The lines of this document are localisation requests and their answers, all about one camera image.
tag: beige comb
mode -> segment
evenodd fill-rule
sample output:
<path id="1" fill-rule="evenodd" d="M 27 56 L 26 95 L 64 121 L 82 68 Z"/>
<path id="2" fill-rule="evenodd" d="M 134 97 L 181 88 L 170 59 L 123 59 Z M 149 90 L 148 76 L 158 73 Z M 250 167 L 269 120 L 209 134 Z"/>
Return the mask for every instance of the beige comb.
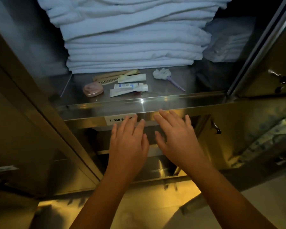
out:
<path id="1" fill-rule="evenodd" d="M 118 79 L 120 77 L 125 77 L 125 76 L 128 76 L 128 75 L 135 75 L 135 74 L 138 74 L 140 73 L 140 71 L 138 69 L 136 70 L 131 70 L 129 71 L 128 73 L 124 74 L 124 75 L 118 75 L 118 76 L 114 76 L 114 77 L 108 77 L 108 78 L 102 78 L 100 80 L 98 80 L 98 82 L 102 85 L 107 85 L 107 84 L 111 84 L 111 83 L 114 83 L 116 81 L 118 81 Z"/>
<path id="2" fill-rule="evenodd" d="M 115 77 L 115 76 L 120 76 L 120 75 L 124 75 L 128 72 L 130 72 L 132 70 L 125 70 L 125 71 L 117 71 L 117 72 L 111 72 L 111 73 L 105 73 L 105 74 L 102 74 L 102 75 L 98 75 L 98 76 L 95 76 L 93 77 L 93 81 L 95 82 L 99 82 L 101 80 L 103 80 L 104 78 L 112 78 L 112 77 Z"/>

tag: pink soap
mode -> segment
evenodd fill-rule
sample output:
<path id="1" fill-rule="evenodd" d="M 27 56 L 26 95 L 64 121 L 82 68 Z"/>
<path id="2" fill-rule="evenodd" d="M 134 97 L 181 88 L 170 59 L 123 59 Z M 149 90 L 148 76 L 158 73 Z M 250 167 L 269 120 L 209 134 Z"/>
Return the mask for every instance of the pink soap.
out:
<path id="1" fill-rule="evenodd" d="M 98 82 L 90 83 L 84 86 L 83 92 L 87 97 L 94 97 L 104 92 L 102 84 Z"/>

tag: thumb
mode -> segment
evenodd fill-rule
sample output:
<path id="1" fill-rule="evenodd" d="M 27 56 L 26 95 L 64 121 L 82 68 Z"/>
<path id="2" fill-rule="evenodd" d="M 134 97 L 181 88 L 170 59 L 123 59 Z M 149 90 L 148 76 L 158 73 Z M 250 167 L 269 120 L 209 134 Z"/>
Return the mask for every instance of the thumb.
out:
<path id="1" fill-rule="evenodd" d="M 142 136 L 142 152 L 143 152 L 143 154 L 147 156 L 148 150 L 149 150 L 149 142 L 147 139 L 147 135 L 143 134 L 143 136 Z"/>
<path id="2" fill-rule="evenodd" d="M 155 135 L 156 135 L 156 141 L 157 141 L 159 148 L 162 150 L 164 154 L 166 154 L 166 152 L 169 150 L 167 144 L 164 142 L 161 134 L 158 131 L 155 131 Z"/>

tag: sticker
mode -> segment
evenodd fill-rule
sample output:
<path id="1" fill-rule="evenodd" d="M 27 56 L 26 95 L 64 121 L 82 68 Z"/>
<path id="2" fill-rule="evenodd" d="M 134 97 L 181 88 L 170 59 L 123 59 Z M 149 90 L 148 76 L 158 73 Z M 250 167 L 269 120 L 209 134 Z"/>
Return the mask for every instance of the sticker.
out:
<path id="1" fill-rule="evenodd" d="M 15 170 L 15 169 L 18 169 L 18 168 L 13 166 L 13 165 L 1 166 L 0 167 L 0 172 L 9 171 L 9 170 Z"/>
<path id="2" fill-rule="evenodd" d="M 124 119 L 125 116 L 130 116 L 133 117 L 134 114 L 122 114 L 122 115 L 115 115 L 115 116 L 106 116 L 105 120 L 107 125 L 114 125 L 114 124 L 119 124 L 121 123 Z"/>

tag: white tube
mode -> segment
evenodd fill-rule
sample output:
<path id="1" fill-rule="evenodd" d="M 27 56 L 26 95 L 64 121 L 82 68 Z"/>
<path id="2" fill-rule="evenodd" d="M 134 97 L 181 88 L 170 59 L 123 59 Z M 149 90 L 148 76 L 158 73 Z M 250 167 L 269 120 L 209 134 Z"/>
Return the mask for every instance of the white tube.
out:
<path id="1" fill-rule="evenodd" d="M 130 82 L 139 82 L 139 81 L 145 81 L 145 80 L 146 80 L 146 74 L 130 75 L 130 76 L 125 76 L 123 78 L 119 78 L 118 84 L 130 83 Z"/>
<path id="2" fill-rule="evenodd" d="M 143 84 L 138 84 L 138 83 L 130 83 L 130 84 L 115 84 L 114 88 L 136 88 L 139 85 Z"/>
<path id="3" fill-rule="evenodd" d="M 147 92 L 147 84 L 139 85 L 136 88 L 114 88 L 110 89 L 109 97 L 119 96 L 130 92 Z"/>

